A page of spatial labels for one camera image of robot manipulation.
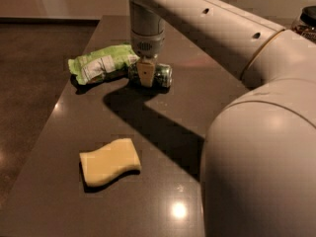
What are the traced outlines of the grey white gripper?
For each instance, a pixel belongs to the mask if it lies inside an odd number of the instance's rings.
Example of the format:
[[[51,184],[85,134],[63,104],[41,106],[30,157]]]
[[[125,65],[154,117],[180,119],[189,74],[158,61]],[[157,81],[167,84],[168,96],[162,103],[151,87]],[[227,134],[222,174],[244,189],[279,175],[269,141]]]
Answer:
[[[153,85],[156,58],[164,45],[165,21],[149,9],[134,3],[129,3],[130,41],[133,51],[140,58],[136,68],[143,87]]]

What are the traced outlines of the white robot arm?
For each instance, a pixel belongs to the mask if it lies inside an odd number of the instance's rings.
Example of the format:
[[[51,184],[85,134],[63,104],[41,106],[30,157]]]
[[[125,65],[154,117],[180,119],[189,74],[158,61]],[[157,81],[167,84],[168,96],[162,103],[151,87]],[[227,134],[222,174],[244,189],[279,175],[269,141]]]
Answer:
[[[205,237],[316,237],[314,43],[220,0],[129,2],[136,45],[164,19],[249,90],[205,137]]]

